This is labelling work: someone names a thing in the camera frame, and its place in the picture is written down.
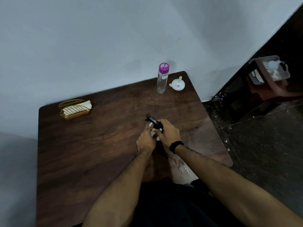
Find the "black handle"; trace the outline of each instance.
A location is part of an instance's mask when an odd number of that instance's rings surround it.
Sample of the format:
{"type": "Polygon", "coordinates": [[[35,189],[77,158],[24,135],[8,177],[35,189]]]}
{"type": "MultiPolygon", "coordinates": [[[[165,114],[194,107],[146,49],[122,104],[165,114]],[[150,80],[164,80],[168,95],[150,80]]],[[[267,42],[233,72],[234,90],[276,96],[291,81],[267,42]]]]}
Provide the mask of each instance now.
{"type": "Polygon", "coordinates": [[[149,121],[149,122],[152,122],[154,124],[154,129],[162,129],[161,132],[164,133],[164,130],[163,130],[163,125],[161,122],[159,122],[158,120],[156,120],[154,117],[152,117],[150,114],[147,114],[146,115],[146,120],[145,121],[149,121]]]}

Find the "black object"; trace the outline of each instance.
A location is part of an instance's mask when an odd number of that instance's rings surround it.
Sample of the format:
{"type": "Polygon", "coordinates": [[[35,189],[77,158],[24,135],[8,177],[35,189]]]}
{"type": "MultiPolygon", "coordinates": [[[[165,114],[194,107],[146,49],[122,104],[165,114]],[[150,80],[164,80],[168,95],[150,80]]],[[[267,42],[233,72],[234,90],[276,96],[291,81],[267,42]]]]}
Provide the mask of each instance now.
{"type": "Polygon", "coordinates": [[[176,141],[171,144],[171,146],[169,147],[169,150],[175,154],[175,149],[178,145],[184,145],[184,143],[182,143],[182,141],[176,141]]]}
{"type": "Polygon", "coordinates": [[[154,129],[158,129],[160,130],[160,128],[162,129],[161,132],[164,133],[164,130],[163,130],[163,125],[161,122],[159,122],[158,120],[156,120],[154,117],[152,117],[150,114],[147,114],[146,115],[146,120],[145,121],[149,121],[149,122],[152,122],[154,124],[154,129]]]}

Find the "wooden table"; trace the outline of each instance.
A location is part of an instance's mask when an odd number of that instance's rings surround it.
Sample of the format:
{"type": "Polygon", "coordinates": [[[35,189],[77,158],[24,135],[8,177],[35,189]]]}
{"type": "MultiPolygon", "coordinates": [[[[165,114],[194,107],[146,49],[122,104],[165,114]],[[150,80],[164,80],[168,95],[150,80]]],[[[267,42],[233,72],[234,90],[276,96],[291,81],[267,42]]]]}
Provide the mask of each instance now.
{"type": "MultiPolygon", "coordinates": [[[[156,84],[155,78],[79,97],[91,100],[92,110],[71,120],[60,116],[59,103],[40,108],[36,226],[83,222],[96,198],[136,154],[146,114],[169,120],[190,148],[232,165],[186,72],[170,74],[162,95],[156,84]],[[179,76],[185,88],[175,91],[169,83],[179,76]]],[[[186,169],[176,158],[156,150],[143,181],[163,177],[161,172],[172,163],[186,169]]]]}

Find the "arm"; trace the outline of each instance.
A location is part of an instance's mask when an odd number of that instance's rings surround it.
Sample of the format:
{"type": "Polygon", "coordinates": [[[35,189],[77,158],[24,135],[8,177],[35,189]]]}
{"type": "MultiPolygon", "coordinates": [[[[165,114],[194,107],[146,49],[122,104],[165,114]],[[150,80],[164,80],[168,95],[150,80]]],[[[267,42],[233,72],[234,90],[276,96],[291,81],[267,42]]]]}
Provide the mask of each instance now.
{"type": "MultiPolygon", "coordinates": [[[[156,129],[153,131],[158,134],[166,147],[175,141],[181,141],[178,129],[165,119],[162,119],[161,123],[164,134],[156,129]]],[[[244,225],[248,227],[303,226],[303,220],[299,216],[268,192],[228,167],[183,145],[178,145],[175,153],[244,225]]]]}
{"type": "Polygon", "coordinates": [[[129,226],[138,203],[147,160],[156,147],[151,129],[147,124],[137,141],[137,155],[96,200],[83,227],[129,226]]]}

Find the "plastic bottle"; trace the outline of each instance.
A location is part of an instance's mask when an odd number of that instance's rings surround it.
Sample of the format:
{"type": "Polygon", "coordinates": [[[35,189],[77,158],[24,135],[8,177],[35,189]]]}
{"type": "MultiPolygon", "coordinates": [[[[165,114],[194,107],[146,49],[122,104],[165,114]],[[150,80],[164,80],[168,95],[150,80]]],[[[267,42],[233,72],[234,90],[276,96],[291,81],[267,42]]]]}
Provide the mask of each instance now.
{"type": "Polygon", "coordinates": [[[157,93],[163,94],[165,92],[168,75],[169,65],[167,63],[161,63],[158,71],[157,93]]]}

